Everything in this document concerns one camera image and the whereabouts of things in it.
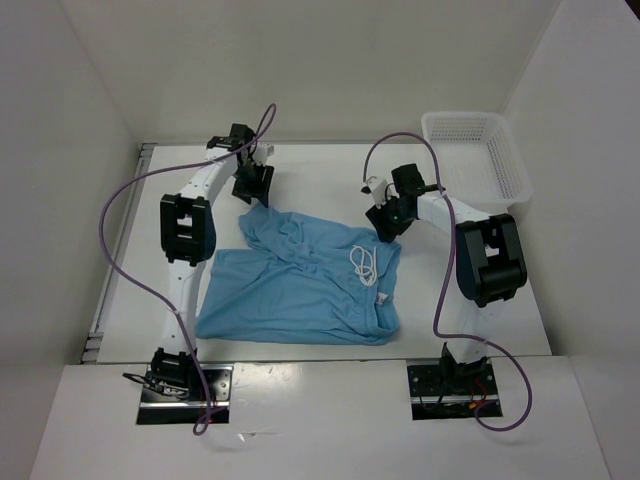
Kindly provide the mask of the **light blue mesh shorts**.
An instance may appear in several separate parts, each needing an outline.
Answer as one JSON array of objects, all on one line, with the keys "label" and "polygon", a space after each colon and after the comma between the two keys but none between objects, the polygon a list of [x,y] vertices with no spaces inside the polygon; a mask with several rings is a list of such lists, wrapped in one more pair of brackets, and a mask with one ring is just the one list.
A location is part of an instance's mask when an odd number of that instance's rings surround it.
[{"label": "light blue mesh shorts", "polygon": [[238,225],[246,246],[215,254],[197,338],[378,346],[395,337],[400,245],[262,206]]}]

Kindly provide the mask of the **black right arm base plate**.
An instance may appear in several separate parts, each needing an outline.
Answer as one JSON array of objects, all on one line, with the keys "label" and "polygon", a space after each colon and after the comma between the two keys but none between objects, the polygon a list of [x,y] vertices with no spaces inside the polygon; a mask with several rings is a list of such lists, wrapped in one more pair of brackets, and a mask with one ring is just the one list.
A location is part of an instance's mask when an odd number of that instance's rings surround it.
[{"label": "black right arm base plate", "polygon": [[482,373],[459,379],[445,379],[437,360],[406,365],[413,421],[473,419],[503,416],[491,364]]}]

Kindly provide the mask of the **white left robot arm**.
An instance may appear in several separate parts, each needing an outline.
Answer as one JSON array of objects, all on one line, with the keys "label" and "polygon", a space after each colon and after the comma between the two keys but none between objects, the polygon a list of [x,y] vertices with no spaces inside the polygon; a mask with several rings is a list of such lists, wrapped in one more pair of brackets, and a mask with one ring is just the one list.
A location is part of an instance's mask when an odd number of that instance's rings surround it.
[{"label": "white left robot arm", "polygon": [[255,139],[249,126],[237,123],[227,136],[212,137],[206,145],[208,164],[178,193],[166,194],[160,201],[160,240],[169,266],[170,312],[180,315],[185,329],[170,320],[165,322],[161,345],[151,361],[151,381],[180,400],[205,396],[195,362],[195,323],[200,281],[216,248],[213,203],[233,179],[234,197],[247,204],[269,205],[274,168],[267,160],[273,148],[257,145]]}]

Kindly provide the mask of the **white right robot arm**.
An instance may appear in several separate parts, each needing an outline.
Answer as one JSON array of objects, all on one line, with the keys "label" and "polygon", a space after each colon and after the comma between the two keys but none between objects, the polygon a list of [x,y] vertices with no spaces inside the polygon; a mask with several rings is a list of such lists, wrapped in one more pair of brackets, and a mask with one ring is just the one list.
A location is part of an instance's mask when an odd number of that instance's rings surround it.
[{"label": "white right robot arm", "polygon": [[423,221],[450,235],[453,266],[445,275],[464,297],[457,314],[457,331],[440,335],[445,341],[439,359],[440,385],[460,393],[487,364],[487,342],[495,334],[507,301],[527,281],[527,269],[515,220],[489,214],[442,194],[424,182],[415,164],[392,171],[393,181],[371,176],[362,192],[374,206],[366,217],[383,242],[402,235],[413,222]]}]

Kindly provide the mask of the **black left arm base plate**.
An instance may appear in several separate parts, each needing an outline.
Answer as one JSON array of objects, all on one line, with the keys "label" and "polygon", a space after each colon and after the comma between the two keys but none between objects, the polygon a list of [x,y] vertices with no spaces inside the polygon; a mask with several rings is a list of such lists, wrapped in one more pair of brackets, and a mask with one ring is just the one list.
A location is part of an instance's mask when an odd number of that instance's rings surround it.
[{"label": "black left arm base plate", "polygon": [[[230,364],[209,364],[203,367],[213,401],[210,425],[228,424],[233,379]],[[141,426],[194,424],[206,412],[206,397],[200,381],[196,390],[173,388],[167,384],[150,384],[150,368],[144,376],[127,374],[142,386],[136,424]]]}]

